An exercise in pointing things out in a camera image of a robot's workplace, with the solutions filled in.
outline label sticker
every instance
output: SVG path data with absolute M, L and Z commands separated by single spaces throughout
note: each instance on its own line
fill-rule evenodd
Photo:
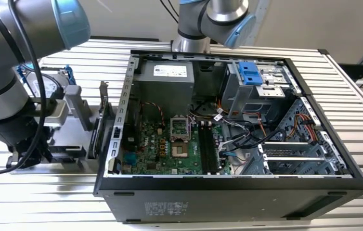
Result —
M 221 114 L 217 114 L 213 118 L 214 121 L 219 121 L 219 119 L 222 118 Z
M 219 113 L 222 113 L 222 112 L 223 112 L 223 110 L 218 107 L 217 113 L 219 114 Z
M 39 95 L 38 81 L 33 81 L 35 94 Z M 53 82 L 43 81 L 45 97 L 49 98 L 51 93 L 57 90 L 57 85 Z
M 154 65 L 154 76 L 186 77 L 186 66 Z
M 145 213 L 149 216 L 185 215 L 187 202 L 145 202 Z

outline connector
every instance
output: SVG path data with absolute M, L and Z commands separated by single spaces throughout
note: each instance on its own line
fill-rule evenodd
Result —
M 301 121 L 301 124 L 309 125 L 309 124 L 314 124 L 314 122 L 313 122 L 311 119 L 306 119 L 306 120 L 302 120 L 302 121 Z

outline side panel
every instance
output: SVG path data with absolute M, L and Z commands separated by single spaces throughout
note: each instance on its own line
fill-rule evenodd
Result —
M 344 204 L 353 191 L 99 191 L 119 222 L 310 220 Z

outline ram slot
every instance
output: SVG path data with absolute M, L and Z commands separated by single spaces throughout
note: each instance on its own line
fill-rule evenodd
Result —
M 211 137 L 210 126 L 199 125 L 198 127 L 198 142 L 199 142 L 199 154 L 201 154 L 201 167 L 202 174 L 215 174 L 217 158 L 214 153 L 214 142 Z

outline aluminum extrusion table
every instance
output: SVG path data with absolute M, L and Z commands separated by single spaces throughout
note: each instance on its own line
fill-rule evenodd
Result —
M 117 105 L 129 50 L 167 51 L 166 42 L 90 40 L 70 51 L 41 60 L 41 65 L 70 65 L 82 98 L 99 103 L 99 81 L 109 82 L 109 101 Z M 210 47 L 213 54 L 290 58 L 310 87 L 344 145 L 363 170 L 363 92 L 324 50 Z M 5 145 L 0 142 L 0 168 L 5 166 Z M 102 198 L 91 196 L 95 175 L 0 175 L 0 229 L 111 230 L 363 230 L 363 196 L 310 222 L 229 222 L 122 225 L 114 221 Z

